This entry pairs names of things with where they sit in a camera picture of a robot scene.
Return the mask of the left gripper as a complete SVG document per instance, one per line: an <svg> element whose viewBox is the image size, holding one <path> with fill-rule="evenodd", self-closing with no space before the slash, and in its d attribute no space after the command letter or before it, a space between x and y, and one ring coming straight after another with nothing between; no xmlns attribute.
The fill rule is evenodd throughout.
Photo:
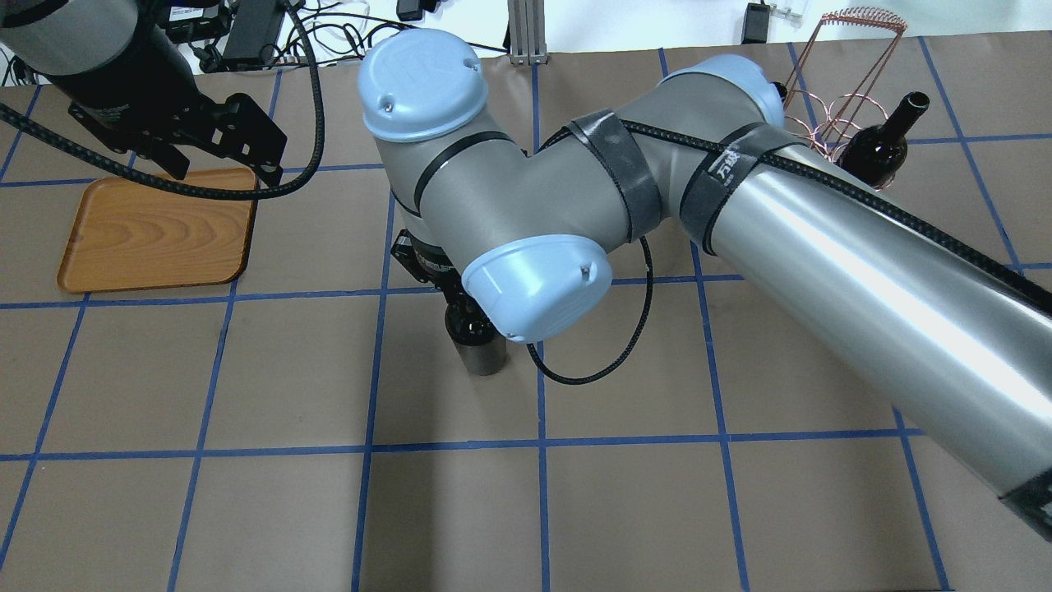
<svg viewBox="0 0 1052 592"><path fill-rule="evenodd" d="M189 170L189 159L179 146L232 159L267 187L278 184L284 172L279 162L287 137L247 94L232 94L222 104L200 95L190 104L160 113L143 113L129 104L87 109L76 102L67 111L112 151L134 151L176 180L184 180Z"/></svg>

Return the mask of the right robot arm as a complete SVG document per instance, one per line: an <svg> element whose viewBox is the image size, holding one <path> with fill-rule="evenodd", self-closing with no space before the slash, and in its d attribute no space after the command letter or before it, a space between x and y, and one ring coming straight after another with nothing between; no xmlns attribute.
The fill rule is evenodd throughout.
<svg viewBox="0 0 1052 592"><path fill-rule="evenodd" d="M1050 536L1050 293L787 132L755 62L673 72L531 156L447 30L381 41L358 96L410 236L505 340L574 325L610 288L609 252L674 219Z"/></svg>

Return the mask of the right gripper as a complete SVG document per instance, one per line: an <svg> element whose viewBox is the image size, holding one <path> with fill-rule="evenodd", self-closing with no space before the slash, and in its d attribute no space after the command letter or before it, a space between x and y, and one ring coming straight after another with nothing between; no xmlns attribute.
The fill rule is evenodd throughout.
<svg viewBox="0 0 1052 592"><path fill-rule="evenodd" d="M466 306L470 300L461 274L442 248L425 243L410 231L399 231L390 256L419 284L433 284L450 306Z"/></svg>

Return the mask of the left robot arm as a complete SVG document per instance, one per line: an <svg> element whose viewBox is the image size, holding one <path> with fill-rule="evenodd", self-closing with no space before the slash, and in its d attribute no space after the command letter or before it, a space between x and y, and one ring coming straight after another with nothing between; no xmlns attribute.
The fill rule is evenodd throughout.
<svg viewBox="0 0 1052 592"><path fill-rule="evenodd" d="M251 96L219 102L200 90L145 1L4 1L2 41L116 154L182 180L182 146L191 146L248 166L270 187L281 180L286 135Z"/></svg>

